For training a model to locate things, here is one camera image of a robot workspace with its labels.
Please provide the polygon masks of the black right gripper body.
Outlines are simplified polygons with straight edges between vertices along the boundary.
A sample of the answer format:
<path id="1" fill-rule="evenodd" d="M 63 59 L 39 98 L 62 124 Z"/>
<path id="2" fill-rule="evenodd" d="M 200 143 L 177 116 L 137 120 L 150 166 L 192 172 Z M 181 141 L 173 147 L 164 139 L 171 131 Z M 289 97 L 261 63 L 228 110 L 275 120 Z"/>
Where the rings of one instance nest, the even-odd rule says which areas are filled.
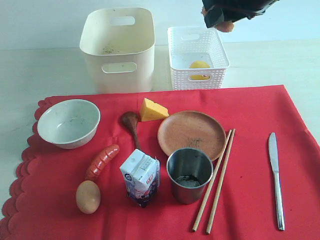
<path id="1" fill-rule="evenodd" d="M 236 12 L 262 13 L 276 0 L 203 0 L 206 11 L 212 7 L 227 9 Z"/>

